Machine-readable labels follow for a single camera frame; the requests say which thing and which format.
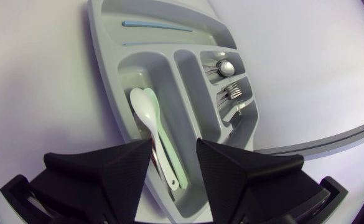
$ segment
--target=spoon handle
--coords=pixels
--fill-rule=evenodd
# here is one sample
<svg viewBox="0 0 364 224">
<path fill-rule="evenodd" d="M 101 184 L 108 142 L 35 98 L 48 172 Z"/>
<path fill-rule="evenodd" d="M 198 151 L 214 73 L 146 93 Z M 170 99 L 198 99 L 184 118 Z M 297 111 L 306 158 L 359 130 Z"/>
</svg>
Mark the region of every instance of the spoon handle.
<svg viewBox="0 0 364 224">
<path fill-rule="evenodd" d="M 162 140 L 162 143 L 164 143 L 164 148 L 168 153 L 168 158 L 170 162 L 172 163 L 177 180 L 179 181 L 180 188 L 186 189 L 187 188 L 187 178 L 183 171 L 182 164 L 179 161 L 179 158 L 177 157 L 177 154 L 175 152 L 174 147 L 172 146 L 172 143 L 170 143 L 170 140 L 168 138 L 167 133 L 164 130 L 164 127 L 162 127 L 161 121 L 157 120 L 157 126 L 158 126 L 158 134 L 160 139 Z"/>
<path fill-rule="evenodd" d="M 154 138 L 154 144 L 156 145 L 158 161 L 160 163 L 160 166 L 162 167 L 162 171 L 164 172 L 165 180 L 167 181 L 170 189 L 176 190 L 179 188 L 179 182 L 177 181 L 174 171 L 172 170 L 168 162 L 167 156 L 165 155 L 165 151 L 159 139 L 158 132 L 152 133 L 152 135 Z"/>
</svg>

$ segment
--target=mint green plastic spoon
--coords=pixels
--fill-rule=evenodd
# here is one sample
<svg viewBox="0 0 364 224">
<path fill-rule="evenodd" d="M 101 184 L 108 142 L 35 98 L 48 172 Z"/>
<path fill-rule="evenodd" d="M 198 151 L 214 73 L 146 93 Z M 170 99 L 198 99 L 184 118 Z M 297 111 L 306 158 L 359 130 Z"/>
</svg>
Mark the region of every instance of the mint green plastic spoon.
<svg viewBox="0 0 364 224">
<path fill-rule="evenodd" d="M 175 149 L 173 148 L 172 144 L 170 143 L 168 135 L 166 134 L 164 127 L 162 127 L 162 124 L 161 124 L 160 109 L 159 109 L 159 103 L 158 103 L 156 93 L 150 88 L 145 88 L 144 92 L 150 98 L 152 105 L 154 106 L 154 110 L 156 111 L 158 134 L 162 140 L 162 143 L 164 144 L 165 150 L 168 153 L 169 160 L 172 163 L 172 166 L 174 167 L 175 174 L 177 176 L 177 180 L 179 181 L 179 187 L 182 189 L 186 189 L 188 183 L 187 183 L 186 175 L 182 168 L 182 164 L 180 164 L 180 161 L 179 161 L 179 158 L 177 157 Z"/>
</svg>

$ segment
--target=spoon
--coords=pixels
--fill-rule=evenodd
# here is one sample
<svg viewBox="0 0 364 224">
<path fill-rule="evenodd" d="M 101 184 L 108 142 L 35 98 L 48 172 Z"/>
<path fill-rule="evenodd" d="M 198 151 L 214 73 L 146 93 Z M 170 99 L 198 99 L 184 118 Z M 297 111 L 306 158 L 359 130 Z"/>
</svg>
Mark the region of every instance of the spoon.
<svg viewBox="0 0 364 224">
<path fill-rule="evenodd" d="M 218 72 L 220 75 L 223 75 L 224 77 L 230 77 L 234 75 L 235 72 L 233 64 L 231 64 L 227 60 L 220 60 L 216 66 L 204 65 L 203 67 L 207 75 L 213 72 Z"/>
<path fill-rule="evenodd" d="M 140 120 L 150 129 L 154 144 L 156 146 L 157 157 L 162 171 L 164 172 L 165 179 L 168 186 L 172 190 L 179 188 L 179 182 L 176 179 L 174 171 L 172 170 L 165 151 L 162 148 L 161 141 L 158 135 L 156 111 L 151 103 L 147 94 L 139 88 L 134 88 L 130 94 L 132 107 L 140 118 Z"/>
<path fill-rule="evenodd" d="M 145 88 L 144 92 L 150 98 L 151 103 L 154 106 L 154 110 L 156 112 L 158 134 L 159 134 L 160 139 L 162 140 L 162 143 L 164 144 L 165 150 L 167 151 L 168 158 L 169 158 L 170 162 L 172 163 L 172 166 L 175 170 L 177 179 L 179 181 L 180 188 L 186 189 L 187 188 L 187 178 L 183 171 L 182 164 L 180 164 L 180 161 L 176 155 L 175 149 L 173 148 L 172 144 L 170 143 L 168 135 L 166 134 L 164 127 L 162 127 L 162 124 L 161 124 L 160 109 L 159 109 L 159 103 L 158 103 L 156 93 L 150 88 Z"/>
</svg>

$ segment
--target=light blue plastic strip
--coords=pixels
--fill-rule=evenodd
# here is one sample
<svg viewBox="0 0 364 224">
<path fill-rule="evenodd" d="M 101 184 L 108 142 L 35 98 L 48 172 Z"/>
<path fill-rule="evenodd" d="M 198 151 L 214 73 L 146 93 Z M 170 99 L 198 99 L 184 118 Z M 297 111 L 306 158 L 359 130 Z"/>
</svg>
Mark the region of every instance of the light blue plastic strip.
<svg viewBox="0 0 364 224">
<path fill-rule="evenodd" d="M 159 24 L 156 22 L 143 22 L 143 21 L 124 21 L 122 26 L 125 27 L 150 27 L 150 28 L 161 28 L 161 29 L 174 29 L 193 32 L 192 29 L 186 27 L 173 26 L 168 24 Z"/>
<path fill-rule="evenodd" d="M 130 42 L 130 43 L 123 43 L 124 46 L 145 45 L 145 44 L 188 44 L 188 43 L 181 43 L 181 42 Z"/>
</svg>

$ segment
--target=metal spoon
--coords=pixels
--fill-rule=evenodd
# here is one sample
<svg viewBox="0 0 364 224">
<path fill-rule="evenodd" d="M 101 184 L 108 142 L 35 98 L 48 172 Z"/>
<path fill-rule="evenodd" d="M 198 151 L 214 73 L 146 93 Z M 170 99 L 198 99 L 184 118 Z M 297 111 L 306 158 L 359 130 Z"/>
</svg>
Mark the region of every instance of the metal spoon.
<svg viewBox="0 0 364 224">
<path fill-rule="evenodd" d="M 135 113 L 140 120 L 150 129 L 154 144 L 156 145 L 156 152 L 162 171 L 164 172 L 165 179 L 168 186 L 172 190 L 179 188 L 179 182 L 176 179 L 174 171 L 172 170 L 164 149 L 162 148 L 161 141 L 158 135 L 156 111 L 150 98 L 147 94 L 139 88 L 134 88 L 130 94 L 131 104 Z"/>
<path fill-rule="evenodd" d="M 233 64 L 231 64 L 227 60 L 220 60 L 216 66 L 203 65 L 204 72 L 209 75 L 213 72 L 218 72 L 220 75 L 224 77 L 230 77 L 234 75 L 235 69 Z"/>
</svg>

